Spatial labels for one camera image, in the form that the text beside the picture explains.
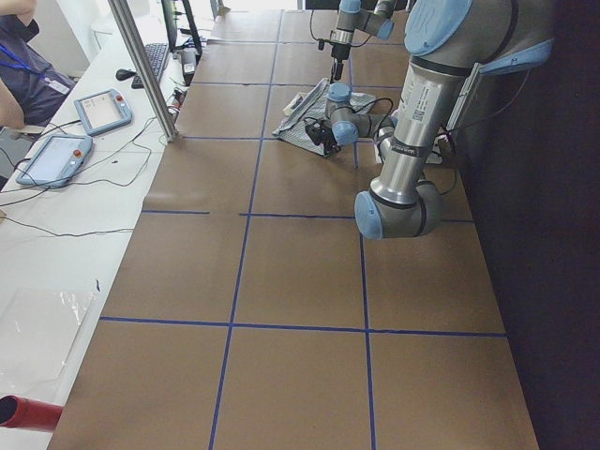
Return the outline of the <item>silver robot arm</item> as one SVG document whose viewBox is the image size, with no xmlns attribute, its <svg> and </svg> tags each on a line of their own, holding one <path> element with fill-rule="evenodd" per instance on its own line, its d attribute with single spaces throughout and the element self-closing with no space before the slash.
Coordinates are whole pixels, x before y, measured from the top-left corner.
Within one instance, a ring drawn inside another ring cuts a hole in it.
<svg viewBox="0 0 600 450">
<path fill-rule="evenodd" d="M 370 137 L 381 153 L 381 174 L 357 194 L 354 215 L 367 239 L 429 233 L 442 216 L 442 196 L 423 168 L 435 137 L 447 122 L 465 80 L 479 65 L 483 74 L 507 74 L 546 62 L 553 44 L 552 1 L 418 1 L 405 27 L 410 55 L 397 115 L 360 113 L 342 82 L 355 31 L 387 39 L 395 2 L 373 10 L 343 1 L 331 32 L 331 85 L 325 116 L 339 145 Z"/>
<path fill-rule="evenodd" d="M 349 59 L 356 30 L 381 40 L 390 38 L 394 29 L 392 16 L 396 1 L 380 0 L 373 10 L 361 6 L 360 0 L 342 0 L 337 11 L 337 23 L 324 42 L 331 45 L 332 68 L 330 83 L 341 80 L 343 63 Z"/>
</svg>

